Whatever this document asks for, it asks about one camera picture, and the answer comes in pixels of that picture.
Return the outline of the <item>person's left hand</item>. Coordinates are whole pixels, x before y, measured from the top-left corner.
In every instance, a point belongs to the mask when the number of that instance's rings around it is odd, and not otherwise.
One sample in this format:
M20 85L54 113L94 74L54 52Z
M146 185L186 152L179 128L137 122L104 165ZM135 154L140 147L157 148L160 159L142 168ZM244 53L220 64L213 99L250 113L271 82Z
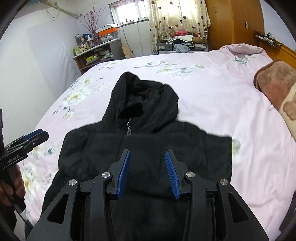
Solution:
M7 184L4 180L1 180L1 204L4 206L12 206L9 197L15 193L20 199L23 199L26 194L26 189L24 187L22 175L19 166L16 166L16 178L14 180L13 190L12 186Z

